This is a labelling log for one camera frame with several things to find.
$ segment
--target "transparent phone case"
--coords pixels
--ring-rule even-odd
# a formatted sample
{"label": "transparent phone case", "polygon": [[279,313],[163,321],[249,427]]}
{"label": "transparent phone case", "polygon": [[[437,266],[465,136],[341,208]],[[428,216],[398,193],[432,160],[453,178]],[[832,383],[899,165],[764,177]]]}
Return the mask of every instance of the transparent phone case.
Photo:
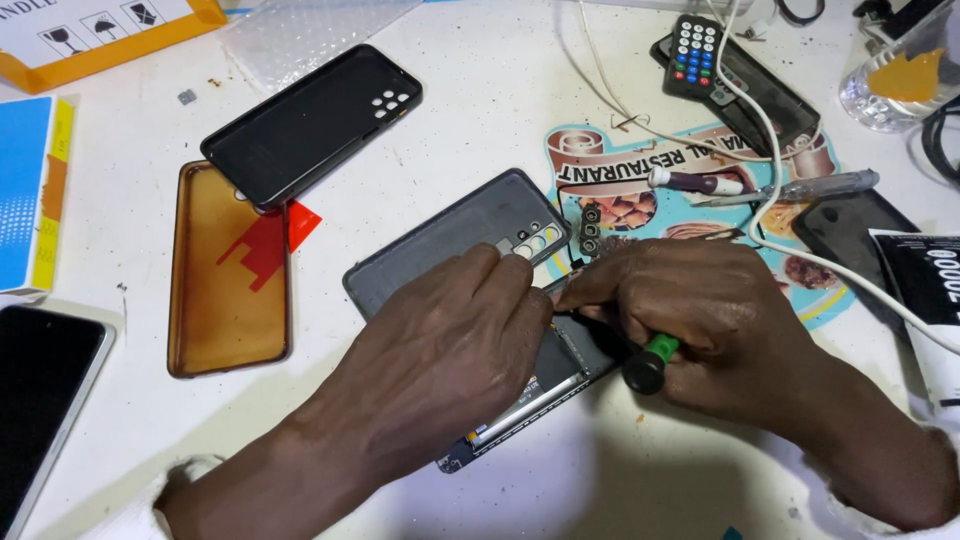
{"label": "transparent phone case", "polygon": [[180,170],[167,370],[178,379],[284,359],[287,223],[258,214],[207,161]]}

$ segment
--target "smartphone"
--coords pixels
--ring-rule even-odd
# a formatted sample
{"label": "smartphone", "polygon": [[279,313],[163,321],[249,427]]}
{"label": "smartphone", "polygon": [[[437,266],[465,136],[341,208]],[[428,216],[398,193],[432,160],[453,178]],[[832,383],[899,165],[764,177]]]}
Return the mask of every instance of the smartphone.
{"label": "smartphone", "polygon": [[423,86],[357,45],[207,137],[200,151],[259,209],[277,209],[423,101]]}
{"label": "smartphone", "polygon": [[0,309],[0,537],[26,524],[115,339],[100,321]]}
{"label": "smartphone", "polygon": [[[850,268],[887,291],[892,289],[869,229],[920,232],[874,189],[818,199],[797,215],[792,227],[813,255]],[[903,320],[899,315],[856,283],[845,283],[880,322],[905,338]]]}
{"label": "smartphone", "polygon": [[370,320],[397,289],[477,243],[537,265],[569,240],[569,225],[553,205],[523,171],[511,169],[351,268],[344,288]]}
{"label": "smartphone", "polygon": [[[671,34],[650,49],[650,56],[663,67],[670,63],[672,42]],[[770,116],[780,148],[814,129],[820,122],[819,112],[733,39],[727,41],[720,67],[731,82],[746,91]],[[703,104],[758,156],[769,158],[772,155],[766,128],[756,111],[725,87],[719,78],[713,80],[713,92]]]}
{"label": "smartphone", "polygon": [[258,212],[206,161],[180,170],[167,371],[178,379],[290,352],[284,209]]}

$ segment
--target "white label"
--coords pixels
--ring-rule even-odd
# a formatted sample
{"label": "white label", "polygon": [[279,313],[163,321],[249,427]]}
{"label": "white label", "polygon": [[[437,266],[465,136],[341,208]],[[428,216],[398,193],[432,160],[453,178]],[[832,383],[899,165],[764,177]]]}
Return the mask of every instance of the white label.
{"label": "white label", "polygon": [[192,13],[186,0],[0,0],[0,49],[35,68]]}

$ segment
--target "table surface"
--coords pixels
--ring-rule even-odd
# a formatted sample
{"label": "table surface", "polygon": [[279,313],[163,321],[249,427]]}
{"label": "table surface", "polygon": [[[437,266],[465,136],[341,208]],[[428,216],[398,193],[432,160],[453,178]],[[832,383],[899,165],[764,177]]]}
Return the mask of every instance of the table surface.
{"label": "table surface", "polygon": [[[920,163],[916,134],[875,134],[848,118],[837,84],[867,58],[850,16],[828,2],[797,29],[779,19],[746,43],[821,112],[845,170],[871,167],[878,191],[929,232],[960,230],[960,194]],[[663,95],[647,51],[675,12],[588,6],[613,83],[653,124],[714,122]],[[737,29],[765,18],[759,0]],[[478,185],[521,167],[546,191],[543,138],[612,111],[571,2],[429,3],[371,43],[425,85],[420,108],[300,200],[324,221],[293,259],[294,352],[279,364],[196,380],[166,372],[180,167],[208,134],[266,96],[217,34],[57,89],[79,98],[53,298],[126,315],[125,331],[47,481],[27,537],[62,538],[129,500],[166,463],[230,455],[299,405],[337,364],[363,320],[341,286],[356,261]],[[192,88],[198,100],[177,95]],[[22,97],[0,84],[0,99]],[[609,132],[615,143],[642,138]],[[860,304],[814,332],[899,406],[920,411],[916,362]],[[639,400],[609,377],[456,475],[427,465],[381,489],[324,538],[859,538],[826,508],[823,481],[770,434]]]}

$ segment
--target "white sleeve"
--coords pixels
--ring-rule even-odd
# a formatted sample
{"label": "white sleeve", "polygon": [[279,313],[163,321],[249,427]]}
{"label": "white sleeve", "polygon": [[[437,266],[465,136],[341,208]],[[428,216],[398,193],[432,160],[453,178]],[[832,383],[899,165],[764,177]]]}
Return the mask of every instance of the white sleeve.
{"label": "white sleeve", "polygon": [[156,499],[171,479],[180,477],[194,481],[212,471],[223,459],[215,455],[191,455],[170,464],[156,476],[136,498],[111,513],[95,528],[83,534],[82,540],[173,540],[167,520],[154,509]]}
{"label": "white sleeve", "polygon": [[[958,469],[960,469],[960,457],[957,457],[960,455],[960,452],[957,452],[960,449],[960,434],[946,431],[945,434],[950,441],[954,457],[958,459]],[[867,538],[875,540],[956,540],[960,538],[960,516],[953,518],[952,521],[939,528],[903,532],[892,525],[864,514],[852,506],[841,503],[832,493],[829,493],[828,502],[830,510],[834,514],[853,525]]]}

